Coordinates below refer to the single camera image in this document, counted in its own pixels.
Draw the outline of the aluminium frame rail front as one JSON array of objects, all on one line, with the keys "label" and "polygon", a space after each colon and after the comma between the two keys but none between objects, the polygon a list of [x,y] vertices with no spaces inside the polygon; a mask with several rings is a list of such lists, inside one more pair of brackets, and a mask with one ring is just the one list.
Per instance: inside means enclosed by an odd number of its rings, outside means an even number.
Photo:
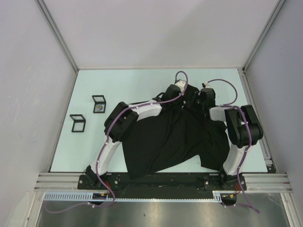
[{"label": "aluminium frame rail front", "polygon": [[[292,192],[287,174],[243,174],[250,192]],[[80,173],[40,173],[35,189],[76,190]]]}]

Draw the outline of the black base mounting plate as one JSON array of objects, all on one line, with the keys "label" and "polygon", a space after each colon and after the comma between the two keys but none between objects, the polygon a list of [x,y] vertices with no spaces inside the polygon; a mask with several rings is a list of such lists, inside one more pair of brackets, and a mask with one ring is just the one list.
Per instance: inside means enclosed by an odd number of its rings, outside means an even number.
[{"label": "black base mounting plate", "polygon": [[102,181],[112,190],[125,189],[127,186],[149,187],[196,187],[205,191],[240,191],[246,190],[246,180],[239,177],[225,176],[222,173],[154,173],[132,179],[128,173],[112,172],[101,176]]}]

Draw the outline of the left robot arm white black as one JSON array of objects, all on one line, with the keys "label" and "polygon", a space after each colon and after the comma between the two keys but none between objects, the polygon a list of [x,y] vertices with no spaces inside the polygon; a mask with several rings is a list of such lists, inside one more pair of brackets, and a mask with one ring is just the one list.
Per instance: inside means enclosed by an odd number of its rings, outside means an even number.
[{"label": "left robot arm white black", "polygon": [[99,189],[104,185],[103,175],[108,171],[113,154],[131,135],[137,121],[158,116],[164,106],[178,101],[185,94],[187,86],[187,82],[179,80],[170,85],[160,99],[154,98],[139,104],[127,105],[125,102],[117,104],[104,123],[104,144],[95,160],[85,170],[90,186]]}]

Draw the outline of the aluminium post left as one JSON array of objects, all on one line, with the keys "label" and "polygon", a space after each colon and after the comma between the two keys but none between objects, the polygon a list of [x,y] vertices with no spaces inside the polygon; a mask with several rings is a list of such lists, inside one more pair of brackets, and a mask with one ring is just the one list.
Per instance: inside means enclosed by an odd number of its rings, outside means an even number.
[{"label": "aluminium post left", "polygon": [[61,51],[63,52],[64,56],[66,57],[68,63],[73,68],[73,70],[77,73],[79,71],[79,68],[76,64],[76,61],[74,60],[71,51],[65,42],[59,27],[57,26],[47,4],[44,0],[35,0],[39,10],[41,11],[43,17],[45,18],[45,21],[47,25],[49,26],[51,32],[53,33]]}]

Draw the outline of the aluminium post right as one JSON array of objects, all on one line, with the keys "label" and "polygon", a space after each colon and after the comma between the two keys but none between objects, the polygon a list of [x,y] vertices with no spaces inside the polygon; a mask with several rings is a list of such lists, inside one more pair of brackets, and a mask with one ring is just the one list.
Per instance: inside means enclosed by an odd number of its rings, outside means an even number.
[{"label": "aluminium post right", "polygon": [[287,0],[278,0],[273,11],[271,12],[264,28],[261,31],[260,36],[258,37],[255,45],[253,46],[252,51],[250,52],[247,60],[244,63],[244,66],[242,67],[243,72],[246,72],[248,68],[250,67],[252,61],[254,60],[255,56],[257,55],[261,45],[263,44],[265,38],[269,34],[272,26],[274,25],[277,17],[279,16],[281,10],[283,9],[284,5],[287,3]]}]

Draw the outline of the black frame box far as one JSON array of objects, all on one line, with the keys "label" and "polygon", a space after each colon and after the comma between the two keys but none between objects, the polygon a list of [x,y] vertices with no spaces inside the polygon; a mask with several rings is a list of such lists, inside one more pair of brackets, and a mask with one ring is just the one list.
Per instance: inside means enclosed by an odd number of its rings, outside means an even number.
[{"label": "black frame box far", "polygon": [[[105,113],[107,102],[106,102],[106,99],[105,99],[104,95],[93,95],[93,96],[92,96],[92,99],[93,99],[93,101],[94,101],[93,113],[94,113],[94,114],[98,114],[98,113],[99,113],[99,114],[103,114],[103,113]],[[95,106],[97,106],[97,105],[103,106],[102,111],[97,112],[97,111],[95,110]]]}]

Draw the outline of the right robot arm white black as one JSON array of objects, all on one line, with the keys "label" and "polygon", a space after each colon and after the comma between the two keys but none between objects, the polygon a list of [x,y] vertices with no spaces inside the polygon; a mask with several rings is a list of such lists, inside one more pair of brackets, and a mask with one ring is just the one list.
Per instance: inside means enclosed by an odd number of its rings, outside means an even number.
[{"label": "right robot arm white black", "polygon": [[216,105],[215,91],[203,88],[194,95],[194,104],[205,114],[206,119],[224,122],[231,142],[227,159],[217,174],[202,177],[206,191],[246,190],[243,164],[252,146],[263,138],[263,128],[251,105],[241,107],[232,104]]}]

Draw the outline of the aluminium post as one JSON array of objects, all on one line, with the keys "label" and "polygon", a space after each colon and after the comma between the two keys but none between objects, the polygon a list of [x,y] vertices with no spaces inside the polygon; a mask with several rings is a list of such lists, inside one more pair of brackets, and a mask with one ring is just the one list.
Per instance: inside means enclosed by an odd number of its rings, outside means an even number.
[{"label": "aluminium post", "polygon": [[264,28],[261,31],[260,36],[258,37],[255,45],[253,46],[252,51],[250,52],[247,60],[244,63],[244,66],[242,67],[243,72],[246,72],[248,68],[250,67],[252,61],[254,60],[255,56],[257,55],[261,45],[263,44],[265,38],[269,34],[272,26],[274,25],[277,17],[279,16],[281,10],[283,9],[284,5],[287,3],[287,0],[278,0],[273,11],[271,12]]},{"label": "aluminium post", "polygon": [[79,71],[79,68],[76,64],[76,61],[74,60],[71,51],[65,42],[59,27],[57,26],[47,4],[44,0],[35,0],[39,10],[41,11],[43,17],[45,18],[45,21],[47,25],[49,26],[51,32],[53,33],[61,51],[63,52],[64,56],[66,57],[68,63],[73,68],[73,70],[77,73]]}]

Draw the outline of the black t-shirt garment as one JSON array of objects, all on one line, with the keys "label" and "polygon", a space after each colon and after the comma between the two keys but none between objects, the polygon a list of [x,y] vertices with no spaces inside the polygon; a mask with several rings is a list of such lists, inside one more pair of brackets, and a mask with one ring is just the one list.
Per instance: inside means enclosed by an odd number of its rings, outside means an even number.
[{"label": "black t-shirt garment", "polygon": [[[188,86],[185,95],[199,91]],[[201,166],[220,170],[230,145],[226,126],[208,120],[203,111],[161,111],[158,116],[138,121],[131,135],[122,143],[127,171],[132,179],[176,166],[198,155]]]}]

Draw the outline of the black frame box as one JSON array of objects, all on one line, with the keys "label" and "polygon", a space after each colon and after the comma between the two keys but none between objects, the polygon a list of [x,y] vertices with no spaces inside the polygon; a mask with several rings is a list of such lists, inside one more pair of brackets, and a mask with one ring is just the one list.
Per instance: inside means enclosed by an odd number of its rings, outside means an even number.
[{"label": "black frame box", "polygon": [[82,114],[70,114],[73,120],[72,133],[83,133],[85,131],[86,119]]},{"label": "black frame box", "polygon": [[[103,114],[103,113],[105,113],[107,102],[106,102],[106,99],[105,99],[104,95],[93,95],[93,96],[92,96],[92,99],[93,99],[93,101],[94,101],[93,113],[94,113],[94,114],[98,114],[98,113],[99,113],[99,114]],[[97,106],[97,105],[103,106],[102,111],[97,112],[97,111],[95,110],[95,106]]]}]

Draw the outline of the black frame box near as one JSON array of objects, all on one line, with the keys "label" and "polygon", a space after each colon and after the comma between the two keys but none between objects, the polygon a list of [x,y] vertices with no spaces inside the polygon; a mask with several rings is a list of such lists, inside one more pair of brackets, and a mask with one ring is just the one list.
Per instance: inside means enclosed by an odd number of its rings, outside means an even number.
[{"label": "black frame box near", "polygon": [[82,114],[70,114],[73,120],[72,133],[83,133],[85,131],[86,119]]}]

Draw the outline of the white round brooch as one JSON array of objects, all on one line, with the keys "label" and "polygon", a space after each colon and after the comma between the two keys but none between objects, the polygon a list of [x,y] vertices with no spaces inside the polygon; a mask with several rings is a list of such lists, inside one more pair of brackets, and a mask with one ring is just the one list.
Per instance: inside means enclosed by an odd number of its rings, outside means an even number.
[{"label": "white round brooch", "polygon": [[101,105],[95,106],[95,110],[96,110],[97,112],[102,111],[102,109],[103,109],[103,106],[101,106]]}]

